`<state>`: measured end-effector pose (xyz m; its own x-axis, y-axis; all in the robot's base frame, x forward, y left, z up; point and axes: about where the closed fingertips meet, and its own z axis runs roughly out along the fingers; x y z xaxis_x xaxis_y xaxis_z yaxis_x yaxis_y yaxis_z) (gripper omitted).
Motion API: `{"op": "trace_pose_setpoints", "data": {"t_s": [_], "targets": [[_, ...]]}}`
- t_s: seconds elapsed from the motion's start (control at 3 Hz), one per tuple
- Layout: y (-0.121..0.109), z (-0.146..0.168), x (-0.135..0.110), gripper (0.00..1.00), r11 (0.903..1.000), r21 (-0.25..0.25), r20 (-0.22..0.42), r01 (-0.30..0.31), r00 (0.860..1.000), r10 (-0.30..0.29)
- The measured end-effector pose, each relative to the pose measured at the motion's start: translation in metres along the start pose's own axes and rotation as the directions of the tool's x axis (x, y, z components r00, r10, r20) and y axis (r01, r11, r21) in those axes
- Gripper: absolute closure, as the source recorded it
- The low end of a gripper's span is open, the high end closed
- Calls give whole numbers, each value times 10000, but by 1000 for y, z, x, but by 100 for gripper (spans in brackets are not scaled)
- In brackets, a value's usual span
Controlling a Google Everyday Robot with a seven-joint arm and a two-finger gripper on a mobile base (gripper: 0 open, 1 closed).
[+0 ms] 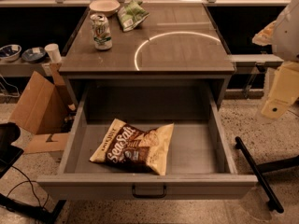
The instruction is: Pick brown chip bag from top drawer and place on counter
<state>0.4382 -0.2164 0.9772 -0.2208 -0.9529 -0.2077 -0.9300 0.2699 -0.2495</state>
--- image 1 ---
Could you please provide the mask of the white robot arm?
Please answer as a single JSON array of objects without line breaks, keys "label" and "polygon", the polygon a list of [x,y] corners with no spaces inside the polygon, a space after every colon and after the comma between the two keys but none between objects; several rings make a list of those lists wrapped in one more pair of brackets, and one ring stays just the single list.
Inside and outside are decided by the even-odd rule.
[{"label": "white robot arm", "polygon": [[270,45],[272,53],[282,60],[260,109],[263,117],[279,119],[299,98],[299,0],[291,0],[252,42]]}]

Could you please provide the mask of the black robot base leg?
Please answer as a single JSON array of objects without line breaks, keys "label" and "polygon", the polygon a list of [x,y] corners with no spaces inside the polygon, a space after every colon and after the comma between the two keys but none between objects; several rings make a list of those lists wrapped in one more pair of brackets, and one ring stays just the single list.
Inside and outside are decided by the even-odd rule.
[{"label": "black robot base leg", "polygon": [[299,165],[299,156],[295,156],[288,159],[283,159],[279,161],[270,161],[262,164],[257,164],[249,150],[247,149],[246,145],[242,141],[242,139],[237,136],[235,138],[235,148],[240,149],[247,160],[251,170],[257,177],[260,185],[262,186],[264,192],[266,193],[269,201],[267,202],[268,209],[270,211],[277,211],[278,213],[282,214],[284,212],[284,208],[280,201],[278,200],[277,195],[270,187],[268,181],[264,177],[265,173],[270,173],[282,169],[292,168]]}]

